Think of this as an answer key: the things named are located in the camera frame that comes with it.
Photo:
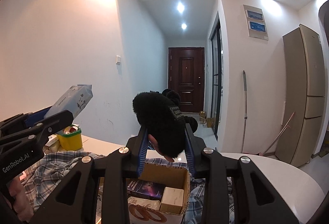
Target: baseboard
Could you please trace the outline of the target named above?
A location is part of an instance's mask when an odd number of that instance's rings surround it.
[[[317,157],[319,154],[320,154],[320,152],[318,152],[318,153],[316,153],[316,154],[312,154],[312,155],[311,155],[311,158],[313,159],[313,158]]]
[[[268,157],[268,156],[272,156],[272,155],[275,155],[275,152],[269,152],[269,153],[264,154],[263,156]]]

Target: plaid cloth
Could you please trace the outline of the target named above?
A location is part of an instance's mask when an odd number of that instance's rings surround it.
[[[22,181],[25,187],[25,193],[28,197],[34,212],[38,210],[40,205],[46,200],[49,194],[60,183],[60,181],[67,175],[74,165],[83,156],[91,156],[94,159],[102,158],[104,156],[89,152],[60,152],[50,153],[45,155],[40,161],[25,170],[27,177]],[[170,163],[165,159],[147,159],[147,163],[184,167],[187,169],[185,163]],[[234,223],[234,205],[232,196],[232,182],[227,178],[229,190],[229,214],[230,224]],[[198,224],[201,223],[203,196],[204,196],[205,181],[204,179],[190,178],[190,197],[189,206],[186,210],[185,217],[182,224]]]

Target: white table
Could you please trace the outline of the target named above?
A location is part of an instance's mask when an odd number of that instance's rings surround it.
[[[108,155],[123,146],[87,136],[82,136],[82,141],[83,150],[103,155]],[[325,197],[315,180],[287,163],[252,154],[221,153],[221,155],[234,159],[248,156],[272,183],[302,223],[306,223],[310,219]],[[146,157],[163,158],[152,150],[147,151]],[[185,153],[181,153],[175,161],[186,163]]]

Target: front door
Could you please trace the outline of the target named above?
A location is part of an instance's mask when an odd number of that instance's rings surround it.
[[[203,111],[204,48],[169,48],[168,88],[181,97],[182,112]]]

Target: white floor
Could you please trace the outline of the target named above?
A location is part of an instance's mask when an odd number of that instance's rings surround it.
[[[215,135],[213,134],[213,129],[208,128],[207,126],[204,126],[203,124],[200,124],[198,114],[184,113],[184,115],[194,117],[197,120],[197,122],[199,123],[199,126],[198,126],[198,129],[196,130],[196,132],[194,133],[194,135],[199,138],[202,138],[207,147],[215,149],[217,147],[217,140],[216,140]]]
[[[277,159],[275,155],[269,156],[270,158]],[[326,195],[329,191],[329,154],[317,156],[310,160],[310,163],[299,167],[300,170],[310,175],[321,187]]]

